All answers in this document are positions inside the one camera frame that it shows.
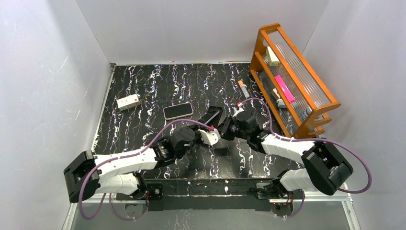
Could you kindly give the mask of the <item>black phone case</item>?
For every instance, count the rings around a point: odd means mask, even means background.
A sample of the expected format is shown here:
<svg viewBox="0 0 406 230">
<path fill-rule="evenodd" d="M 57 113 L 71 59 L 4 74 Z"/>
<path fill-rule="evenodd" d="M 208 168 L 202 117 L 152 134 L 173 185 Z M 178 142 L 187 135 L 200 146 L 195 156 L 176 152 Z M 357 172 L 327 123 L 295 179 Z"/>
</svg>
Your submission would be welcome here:
<svg viewBox="0 0 406 230">
<path fill-rule="evenodd" d="M 219 106 L 209 106 L 207 113 L 203 115 L 198 121 L 210 127 L 217 128 L 220 118 L 223 113 L 223 108 Z"/>
</svg>

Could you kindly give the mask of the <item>pink cased smartphone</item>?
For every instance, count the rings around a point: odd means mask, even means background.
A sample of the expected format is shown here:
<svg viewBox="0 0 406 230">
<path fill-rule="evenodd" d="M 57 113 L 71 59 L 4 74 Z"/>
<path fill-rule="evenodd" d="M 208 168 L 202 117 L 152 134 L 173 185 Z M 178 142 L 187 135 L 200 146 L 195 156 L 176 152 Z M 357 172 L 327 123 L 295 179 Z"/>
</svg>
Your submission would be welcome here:
<svg viewBox="0 0 406 230">
<path fill-rule="evenodd" d="M 193 106 L 189 102 L 167 106 L 163 109 L 165 120 L 187 117 L 193 115 L 193 112 Z"/>
</svg>

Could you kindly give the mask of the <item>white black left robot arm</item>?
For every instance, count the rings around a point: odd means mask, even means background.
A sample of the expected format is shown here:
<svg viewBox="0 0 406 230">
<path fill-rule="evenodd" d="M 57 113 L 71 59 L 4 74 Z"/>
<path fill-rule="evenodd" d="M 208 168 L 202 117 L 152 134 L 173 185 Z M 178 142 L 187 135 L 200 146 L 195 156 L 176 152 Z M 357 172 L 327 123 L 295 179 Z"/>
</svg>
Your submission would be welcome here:
<svg viewBox="0 0 406 230">
<path fill-rule="evenodd" d="M 91 198 L 94 194 L 136 194 L 146 185 L 138 171 L 152 170 L 173 164 L 195 144 L 214 145 L 218 131 L 183 127 L 150 147 L 112 155 L 80 153 L 63 171 L 71 203 Z"/>
</svg>

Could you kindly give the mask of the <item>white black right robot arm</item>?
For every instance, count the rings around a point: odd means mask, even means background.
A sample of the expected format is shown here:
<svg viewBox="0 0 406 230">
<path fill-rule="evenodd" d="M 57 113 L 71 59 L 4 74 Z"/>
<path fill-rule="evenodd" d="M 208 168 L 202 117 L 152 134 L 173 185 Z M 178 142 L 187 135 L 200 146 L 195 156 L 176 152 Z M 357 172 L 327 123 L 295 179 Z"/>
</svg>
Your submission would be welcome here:
<svg viewBox="0 0 406 230">
<path fill-rule="evenodd" d="M 274 154 L 303 165 L 299 170 L 283 171 L 273 180 L 273 188 L 279 193 L 316 189 L 331 196 L 353 174 L 351 164 L 332 143 L 324 139 L 302 141 L 272 134 L 262 129 L 248 111 L 227 116 L 218 128 L 223 139 L 244 139 L 256 152 Z"/>
</svg>

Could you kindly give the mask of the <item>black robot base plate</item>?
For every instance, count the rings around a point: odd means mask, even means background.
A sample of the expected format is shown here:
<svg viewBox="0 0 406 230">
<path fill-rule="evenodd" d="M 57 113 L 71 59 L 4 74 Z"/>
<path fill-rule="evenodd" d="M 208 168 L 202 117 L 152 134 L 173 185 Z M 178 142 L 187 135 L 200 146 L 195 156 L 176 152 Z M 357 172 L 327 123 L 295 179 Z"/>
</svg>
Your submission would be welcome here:
<svg viewBox="0 0 406 230">
<path fill-rule="evenodd" d="M 278 196 L 270 179 L 147 179 L 134 196 L 118 194 L 118 201 L 138 204 L 149 192 L 149 210 L 227 210 L 271 211 L 277 216 L 295 210 L 293 199 L 300 194 Z"/>
</svg>

